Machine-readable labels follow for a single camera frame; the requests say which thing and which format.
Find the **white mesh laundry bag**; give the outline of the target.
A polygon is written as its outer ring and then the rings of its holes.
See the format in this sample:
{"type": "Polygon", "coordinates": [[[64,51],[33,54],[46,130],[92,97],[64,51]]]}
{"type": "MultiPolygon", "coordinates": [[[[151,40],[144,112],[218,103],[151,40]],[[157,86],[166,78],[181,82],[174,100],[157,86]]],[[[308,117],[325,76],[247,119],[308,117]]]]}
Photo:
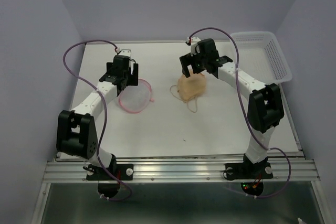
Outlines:
{"type": "Polygon", "coordinates": [[[117,104],[124,111],[137,114],[150,102],[154,102],[152,87],[146,80],[139,79],[137,86],[128,86],[120,93],[117,104]]]}

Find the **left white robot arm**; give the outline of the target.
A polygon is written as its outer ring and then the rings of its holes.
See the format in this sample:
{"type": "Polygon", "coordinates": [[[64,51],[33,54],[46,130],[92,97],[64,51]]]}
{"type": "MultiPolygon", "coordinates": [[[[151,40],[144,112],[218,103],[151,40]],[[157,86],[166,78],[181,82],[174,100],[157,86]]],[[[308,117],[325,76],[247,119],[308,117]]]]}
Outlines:
{"type": "Polygon", "coordinates": [[[106,73],[98,85],[78,106],[63,110],[58,116],[57,151],[84,158],[106,179],[117,172],[116,157],[98,146],[95,120],[104,112],[104,105],[116,99],[127,86],[138,85],[139,65],[123,50],[113,62],[106,63],[106,73]]]}

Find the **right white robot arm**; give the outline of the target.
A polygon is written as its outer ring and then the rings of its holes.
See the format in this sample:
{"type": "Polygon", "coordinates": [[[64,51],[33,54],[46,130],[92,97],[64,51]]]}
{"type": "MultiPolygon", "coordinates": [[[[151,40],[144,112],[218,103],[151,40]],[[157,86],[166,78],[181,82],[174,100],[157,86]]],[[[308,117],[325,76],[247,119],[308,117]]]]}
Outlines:
{"type": "Polygon", "coordinates": [[[259,163],[267,158],[271,135],[284,117],[279,86],[253,78],[239,69],[238,60],[219,56],[213,39],[197,42],[189,39],[186,44],[190,46],[190,53],[180,57],[182,73],[186,78],[207,71],[234,87],[239,101],[247,99],[248,108],[242,109],[242,112],[250,131],[250,141],[245,153],[248,160],[242,163],[241,170],[248,177],[255,176],[260,172],[259,163]]]}

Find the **beige bra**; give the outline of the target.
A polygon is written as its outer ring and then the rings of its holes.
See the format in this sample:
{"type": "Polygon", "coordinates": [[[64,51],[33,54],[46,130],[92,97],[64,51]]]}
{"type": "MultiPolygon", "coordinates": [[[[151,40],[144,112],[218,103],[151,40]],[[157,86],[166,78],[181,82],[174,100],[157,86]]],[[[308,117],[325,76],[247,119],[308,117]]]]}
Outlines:
{"type": "Polygon", "coordinates": [[[187,108],[196,113],[198,110],[197,98],[206,90],[206,78],[202,73],[194,73],[189,69],[189,77],[181,75],[176,85],[170,87],[173,97],[186,104],[187,108]]]}

